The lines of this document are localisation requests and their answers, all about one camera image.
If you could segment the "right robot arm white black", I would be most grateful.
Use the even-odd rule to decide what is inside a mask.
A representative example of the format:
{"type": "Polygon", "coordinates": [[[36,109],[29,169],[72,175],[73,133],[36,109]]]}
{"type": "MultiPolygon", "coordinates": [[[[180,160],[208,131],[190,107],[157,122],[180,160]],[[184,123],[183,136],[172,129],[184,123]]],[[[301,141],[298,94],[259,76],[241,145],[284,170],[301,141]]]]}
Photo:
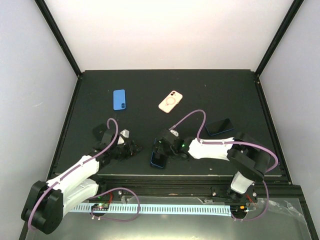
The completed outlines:
{"type": "Polygon", "coordinates": [[[265,174],[279,163],[274,152],[242,132],[225,139],[202,139],[199,136],[182,138],[175,130],[166,129],[155,139],[151,157],[153,166],[157,165],[156,161],[188,158],[230,162],[236,173],[221,197],[232,202],[240,202],[247,190],[256,182],[262,182],[265,174]]]}

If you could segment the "blue smartphone black screen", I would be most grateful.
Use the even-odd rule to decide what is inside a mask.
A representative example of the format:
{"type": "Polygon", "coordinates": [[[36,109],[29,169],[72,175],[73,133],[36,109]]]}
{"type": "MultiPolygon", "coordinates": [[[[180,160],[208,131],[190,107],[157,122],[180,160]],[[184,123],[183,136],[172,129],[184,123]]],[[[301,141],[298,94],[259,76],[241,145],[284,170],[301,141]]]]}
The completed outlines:
{"type": "Polygon", "coordinates": [[[150,159],[150,165],[154,168],[163,169],[166,164],[166,156],[153,151],[150,159]]]}

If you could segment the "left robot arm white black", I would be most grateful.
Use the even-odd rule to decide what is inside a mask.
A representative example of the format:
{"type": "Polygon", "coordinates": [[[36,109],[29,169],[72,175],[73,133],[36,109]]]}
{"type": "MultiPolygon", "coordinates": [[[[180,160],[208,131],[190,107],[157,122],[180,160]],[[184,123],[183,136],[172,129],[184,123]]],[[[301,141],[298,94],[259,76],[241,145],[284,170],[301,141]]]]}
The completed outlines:
{"type": "Polygon", "coordinates": [[[47,181],[37,181],[29,191],[21,219],[31,229],[51,234],[63,217],[88,199],[103,199],[108,192],[98,172],[112,160],[121,161],[140,153],[142,147],[127,136],[105,132],[101,141],[66,171],[47,181]]]}

